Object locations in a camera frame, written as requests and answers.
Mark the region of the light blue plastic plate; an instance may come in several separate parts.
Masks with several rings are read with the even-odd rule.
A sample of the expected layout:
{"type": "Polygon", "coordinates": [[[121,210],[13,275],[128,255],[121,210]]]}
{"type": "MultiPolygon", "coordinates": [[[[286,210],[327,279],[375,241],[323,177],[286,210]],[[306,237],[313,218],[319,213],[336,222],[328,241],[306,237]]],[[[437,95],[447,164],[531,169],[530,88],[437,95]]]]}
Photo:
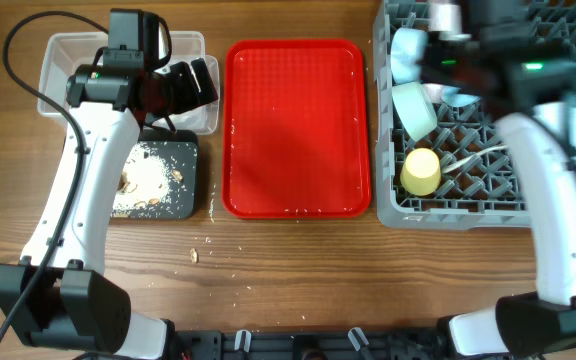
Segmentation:
{"type": "Polygon", "coordinates": [[[478,96],[464,94],[460,88],[447,85],[424,83],[422,85],[430,100],[435,104],[446,104],[454,108],[462,108],[477,103],[478,96]]]}

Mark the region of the yellow plastic cup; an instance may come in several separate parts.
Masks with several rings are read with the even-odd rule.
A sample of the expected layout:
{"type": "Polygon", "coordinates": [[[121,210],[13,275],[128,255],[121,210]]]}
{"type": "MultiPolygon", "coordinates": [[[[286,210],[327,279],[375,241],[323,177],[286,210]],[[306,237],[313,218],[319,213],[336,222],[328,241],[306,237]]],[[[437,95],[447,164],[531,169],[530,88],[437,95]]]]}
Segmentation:
{"type": "Polygon", "coordinates": [[[404,189],[413,195],[426,196],[433,193],[441,181],[437,154],[427,148],[410,152],[404,160],[400,180],[404,189]]]}

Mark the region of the cream plastic spoon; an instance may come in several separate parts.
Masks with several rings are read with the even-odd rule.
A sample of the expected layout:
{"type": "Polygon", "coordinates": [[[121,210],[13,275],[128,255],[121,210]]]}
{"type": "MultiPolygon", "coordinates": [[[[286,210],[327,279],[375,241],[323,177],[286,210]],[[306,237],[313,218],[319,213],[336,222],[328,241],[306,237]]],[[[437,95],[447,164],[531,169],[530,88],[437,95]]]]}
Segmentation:
{"type": "Polygon", "coordinates": [[[473,160],[473,159],[478,158],[478,157],[482,157],[483,155],[488,154],[490,152],[506,150],[507,148],[508,148],[508,145],[495,145],[495,146],[491,146],[489,148],[480,150],[479,152],[476,152],[473,155],[470,155],[466,158],[463,158],[463,159],[443,168],[442,173],[443,174],[450,173],[450,172],[457,170],[457,169],[461,168],[462,166],[466,165],[470,160],[473,160]]]}

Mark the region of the green plastic bowl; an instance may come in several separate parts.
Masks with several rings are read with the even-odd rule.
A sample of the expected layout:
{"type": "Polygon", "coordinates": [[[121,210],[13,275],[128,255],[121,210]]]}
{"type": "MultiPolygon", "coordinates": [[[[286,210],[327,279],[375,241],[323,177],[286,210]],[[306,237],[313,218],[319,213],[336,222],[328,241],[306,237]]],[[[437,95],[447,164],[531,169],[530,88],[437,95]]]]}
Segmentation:
{"type": "Polygon", "coordinates": [[[404,130],[413,141],[421,140],[436,128],[433,103],[419,82],[393,87],[392,100],[404,130]]]}

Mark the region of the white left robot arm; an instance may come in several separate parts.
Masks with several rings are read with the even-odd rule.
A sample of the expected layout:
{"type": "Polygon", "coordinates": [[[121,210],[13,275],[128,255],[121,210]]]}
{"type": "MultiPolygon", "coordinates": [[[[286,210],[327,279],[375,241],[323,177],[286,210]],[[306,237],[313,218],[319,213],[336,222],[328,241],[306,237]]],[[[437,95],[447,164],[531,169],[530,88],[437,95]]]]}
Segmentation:
{"type": "Polygon", "coordinates": [[[26,346],[165,359],[174,325],[133,311],[105,278],[105,242],[142,123],[218,98],[213,57],[168,73],[82,65],[69,78],[68,138],[42,220],[16,265],[0,264],[0,308],[26,346]]]}

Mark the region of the light blue plastic bowl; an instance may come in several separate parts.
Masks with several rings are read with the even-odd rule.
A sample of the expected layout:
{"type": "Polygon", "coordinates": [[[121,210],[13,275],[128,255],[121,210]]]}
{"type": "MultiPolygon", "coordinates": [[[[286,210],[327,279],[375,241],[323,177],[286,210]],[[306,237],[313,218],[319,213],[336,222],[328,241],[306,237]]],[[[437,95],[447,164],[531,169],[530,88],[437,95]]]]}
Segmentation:
{"type": "Polygon", "coordinates": [[[399,28],[393,35],[390,48],[390,62],[393,80],[396,84],[418,81],[428,36],[425,31],[413,28],[399,28]]]}

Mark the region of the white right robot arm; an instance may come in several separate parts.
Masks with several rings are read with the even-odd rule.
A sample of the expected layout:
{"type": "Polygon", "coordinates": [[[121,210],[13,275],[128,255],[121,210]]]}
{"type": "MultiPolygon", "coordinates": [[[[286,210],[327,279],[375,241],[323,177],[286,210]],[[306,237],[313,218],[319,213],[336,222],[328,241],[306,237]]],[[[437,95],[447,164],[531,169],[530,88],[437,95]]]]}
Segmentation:
{"type": "Polygon", "coordinates": [[[454,357],[528,358],[576,348],[576,61],[558,42],[432,39],[424,79],[479,96],[507,145],[532,223],[532,293],[447,317],[454,357]]]}

